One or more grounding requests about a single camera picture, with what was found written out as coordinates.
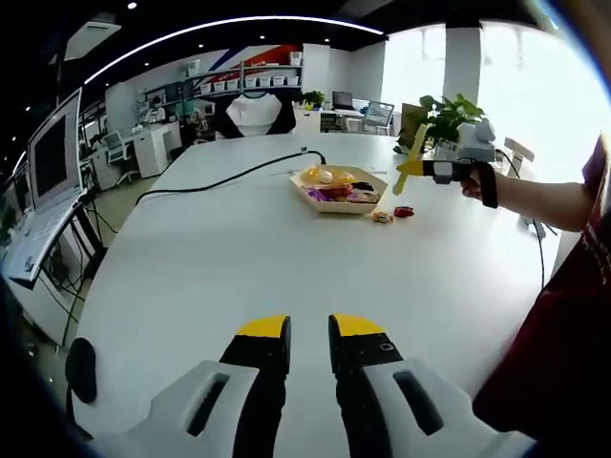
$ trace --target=black wrist strap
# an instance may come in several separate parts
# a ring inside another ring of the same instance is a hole
[[[481,201],[486,207],[498,207],[496,195],[496,175],[493,166],[488,162],[474,162],[473,167],[479,174],[479,187],[481,188]]]

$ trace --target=ceiling light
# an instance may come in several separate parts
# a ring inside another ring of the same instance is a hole
[[[140,52],[142,50],[146,50],[151,46],[156,45],[157,43],[161,43],[162,41],[169,40],[170,38],[174,38],[175,36],[183,35],[185,33],[189,33],[190,31],[200,31],[201,29],[207,29],[210,27],[222,26],[225,24],[234,24],[236,22],[249,22],[249,21],[269,21],[269,20],[287,20],[287,21],[306,21],[306,22],[320,22],[323,24],[331,24],[333,26],[342,26],[342,27],[350,27],[352,29],[356,29],[359,31],[368,31],[369,33],[375,33],[376,35],[383,35],[382,31],[378,31],[377,29],[372,29],[370,27],[359,26],[357,24],[351,24],[349,22],[344,21],[336,21],[335,19],[326,19],[324,17],[308,17],[308,16],[247,16],[247,17],[236,17],[234,19],[223,19],[222,21],[215,22],[207,22],[205,24],[199,24],[198,26],[190,27],[188,29],[183,29],[181,31],[174,31],[167,35],[163,35],[160,38],[157,38],[153,41],[149,41],[148,43],[138,46],[134,50],[126,52],[121,57],[118,57],[111,63],[105,65],[100,70],[92,74],[89,78],[87,78],[84,84],[91,83],[98,76],[106,72],[108,69],[118,64],[122,60],[127,59],[128,57]]]
[[[26,152],[24,151],[21,156],[19,157],[19,159],[17,159],[17,163],[15,164],[14,168],[12,169],[12,174],[14,175],[15,172],[17,172],[17,169],[19,168],[19,166],[21,165],[21,161],[23,160],[23,158],[26,156]]]

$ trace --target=black ceiling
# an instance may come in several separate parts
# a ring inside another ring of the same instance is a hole
[[[347,20],[384,33],[394,33],[426,24],[472,24],[479,19],[498,19],[535,25],[519,0],[254,0],[214,2],[192,0],[73,0],[60,2],[18,2],[11,4],[14,30],[6,36],[4,55],[9,86],[5,88],[5,119],[0,144],[7,160],[0,158],[2,177],[21,152],[35,126],[53,108],[57,94],[56,68],[49,65],[64,40],[101,12],[116,16],[121,30],[85,57],[63,67],[61,91],[66,94],[85,79],[124,53],[167,33],[198,24],[240,16],[287,14]],[[295,21],[254,21],[186,33],[139,52],[112,67],[85,87],[84,104],[103,96],[105,84],[128,79],[144,72],[144,62],[155,66],[199,52],[253,44],[324,43],[353,51],[385,39],[384,36],[345,27]]]

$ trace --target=laptop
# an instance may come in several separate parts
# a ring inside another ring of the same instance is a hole
[[[335,110],[350,110],[354,112],[354,106],[352,105],[352,94],[351,93],[340,93],[333,91],[332,95],[333,108]]]
[[[73,215],[83,189],[78,164],[78,109],[81,90],[66,98],[28,142],[32,211],[15,235],[3,275],[33,287],[43,259]]]

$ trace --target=laptop screen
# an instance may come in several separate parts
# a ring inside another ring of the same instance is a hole
[[[67,178],[65,136],[66,118],[62,117],[34,146],[36,185],[41,197]]]
[[[38,127],[28,144],[32,204],[39,208],[82,189],[78,164],[78,106],[81,91],[66,98]]]
[[[352,106],[352,94],[333,92],[333,106],[334,107],[351,107]]]

